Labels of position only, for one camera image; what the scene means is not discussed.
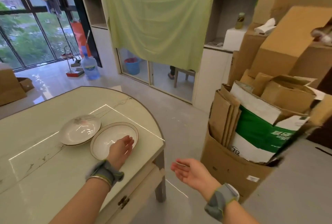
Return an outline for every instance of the marble tabletop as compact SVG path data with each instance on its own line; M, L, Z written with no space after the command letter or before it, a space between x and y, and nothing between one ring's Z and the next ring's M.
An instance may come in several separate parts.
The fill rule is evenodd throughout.
M139 141L122 171L124 180L107 195L102 208L164 148L151 113L137 100L115 90L80 87L0 120L0 223L48 223L84 184L97 160L90 142L60 143L58 132L70 119L93 114L102 127L128 122Z

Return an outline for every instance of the blue bucket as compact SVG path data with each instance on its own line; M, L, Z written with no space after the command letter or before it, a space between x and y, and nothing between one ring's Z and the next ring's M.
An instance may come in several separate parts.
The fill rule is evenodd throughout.
M141 59L139 59L137 57L125 59L124 63L126 65L128 74L133 75L133 76L138 75L140 62L141 62Z

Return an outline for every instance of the shoe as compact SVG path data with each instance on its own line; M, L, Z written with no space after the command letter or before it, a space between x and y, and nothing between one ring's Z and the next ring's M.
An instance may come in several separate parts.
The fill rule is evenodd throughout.
M171 79L171 80L174 80L174 76L171 75L171 72L168 73L168 78Z

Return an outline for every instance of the green curtain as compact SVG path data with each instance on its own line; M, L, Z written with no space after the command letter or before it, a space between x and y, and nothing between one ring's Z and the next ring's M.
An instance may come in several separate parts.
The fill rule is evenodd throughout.
M199 70L212 0L103 0L113 46Z

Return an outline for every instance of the hand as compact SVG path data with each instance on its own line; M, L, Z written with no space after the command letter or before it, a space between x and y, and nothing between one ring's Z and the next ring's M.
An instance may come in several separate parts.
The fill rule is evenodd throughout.
M131 154L133 143L132 137L127 135L110 146L110 152L106 159L118 171Z
M172 163L171 170L175 172L177 178L200 192L208 202L221 184L196 159L177 159L176 162Z

